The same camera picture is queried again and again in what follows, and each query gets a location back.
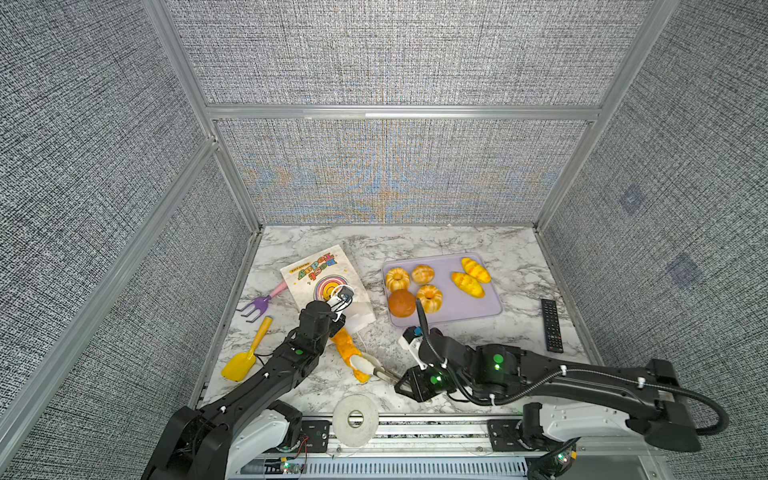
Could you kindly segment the long orange fake baguette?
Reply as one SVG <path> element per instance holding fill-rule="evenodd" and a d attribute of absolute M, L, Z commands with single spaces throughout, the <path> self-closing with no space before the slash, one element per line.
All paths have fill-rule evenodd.
<path fill-rule="evenodd" d="M 366 384 L 371 376 L 358 369 L 352 363 L 353 356 L 360 356 L 361 351 L 355 346 L 354 341 L 345 327 L 342 327 L 331 339 L 344 363 L 353 371 L 354 377 L 361 384 Z"/>

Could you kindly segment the orange brown fake bread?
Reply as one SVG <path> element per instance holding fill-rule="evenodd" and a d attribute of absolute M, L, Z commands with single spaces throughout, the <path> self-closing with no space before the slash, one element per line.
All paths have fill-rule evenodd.
<path fill-rule="evenodd" d="M 416 310 L 417 298 L 406 289 L 395 290 L 388 299 L 390 313 L 397 318 L 407 318 Z"/>

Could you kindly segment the yellow bundt fake bread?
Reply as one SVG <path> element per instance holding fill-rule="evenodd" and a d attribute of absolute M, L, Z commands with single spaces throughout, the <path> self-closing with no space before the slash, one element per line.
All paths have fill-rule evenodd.
<path fill-rule="evenodd" d="M 410 284 L 410 274 L 404 268 L 392 268 L 385 275 L 385 285 L 391 293 L 399 290 L 408 290 Z"/>

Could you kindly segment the pale yellow fake bun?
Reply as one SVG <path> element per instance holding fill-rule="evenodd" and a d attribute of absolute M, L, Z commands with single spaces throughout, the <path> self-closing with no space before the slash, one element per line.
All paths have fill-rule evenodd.
<path fill-rule="evenodd" d="M 429 284 L 435 277 L 434 269 L 429 265 L 417 265 L 411 271 L 412 280 L 418 285 Z"/>

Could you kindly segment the white printed paper bag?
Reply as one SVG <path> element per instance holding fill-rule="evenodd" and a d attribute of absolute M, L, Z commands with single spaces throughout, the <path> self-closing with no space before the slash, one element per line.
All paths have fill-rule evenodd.
<path fill-rule="evenodd" d="M 350 288 L 353 291 L 352 303 L 343 312 L 350 334 L 360 332 L 376 320 L 367 290 L 340 245 L 322 249 L 284 266 L 280 274 L 300 308 L 314 300 L 328 302 L 344 286 Z"/>

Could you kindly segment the yellow ridged fake loaf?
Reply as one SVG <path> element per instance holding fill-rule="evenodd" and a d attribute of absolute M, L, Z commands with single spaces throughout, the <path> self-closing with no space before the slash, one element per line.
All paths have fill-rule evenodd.
<path fill-rule="evenodd" d="M 470 277 L 474 278 L 481 284 L 488 284 L 492 281 L 490 273 L 486 268 L 476 260 L 464 257 L 461 259 L 461 264 L 464 272 Z"/>

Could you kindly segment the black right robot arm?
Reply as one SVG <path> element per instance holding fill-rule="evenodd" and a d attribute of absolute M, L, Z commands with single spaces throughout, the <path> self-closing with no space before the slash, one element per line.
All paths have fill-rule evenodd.
<path fill-rule="evenodd" d="M 642 368 L 608 368 L 561 361 L 503 344 L 477 347 L 437 328 L 409 327 L 401 347 L 416 359 L 402 376 L 384 378 L 397 394 L 424 403 L 460 393 L 466 402 L 501 407 L 529 398 L 518 426 L 528 449 L 577 437 L 640 437 L 674 452 L 697 452 L 703 436 L 727 429 L 725 409 L 680 386 L 672 365 L 653 359 Z"/>

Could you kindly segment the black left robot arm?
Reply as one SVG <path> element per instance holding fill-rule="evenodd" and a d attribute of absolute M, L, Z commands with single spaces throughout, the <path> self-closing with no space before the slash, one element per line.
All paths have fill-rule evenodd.
<path fill-rule="evenodd" d="M 317 367 L 328 340 L 345 324 L 341 305 L 315 300 L 299 326 L 266 364 L 237 388 L 200 409 L 182 407 L 169 419 L 142 474 L 144 479 L 225 479 L 233 443 L 246 427 Z"/>

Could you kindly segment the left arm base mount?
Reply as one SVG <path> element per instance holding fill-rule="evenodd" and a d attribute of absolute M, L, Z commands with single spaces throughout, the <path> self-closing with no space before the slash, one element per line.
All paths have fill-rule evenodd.
<path fill-rule="evenodd" d="M 266 454 L 296 457 L 308 453 L 326 453 L 330 440 L 331 422 L 328 420 L 303 420 L 298 431 L 290 430 L 286 444 L 266 451 Z"/>

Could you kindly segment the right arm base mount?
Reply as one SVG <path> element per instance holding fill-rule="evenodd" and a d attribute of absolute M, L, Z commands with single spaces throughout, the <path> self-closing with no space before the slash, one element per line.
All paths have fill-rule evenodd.
<path fill-rule="evenodd" d="M 494 452 L 542 452 L 539 457 L 526 459 L 528 479 L 559 479 L 568 472 L 578 457 L 579 437 L 561 441 L 546 437 L 541 424 L 543 405 L 531 402 L 523 407 L 522 416 L 515 419 L 491 419 L 486 422 Z"/>

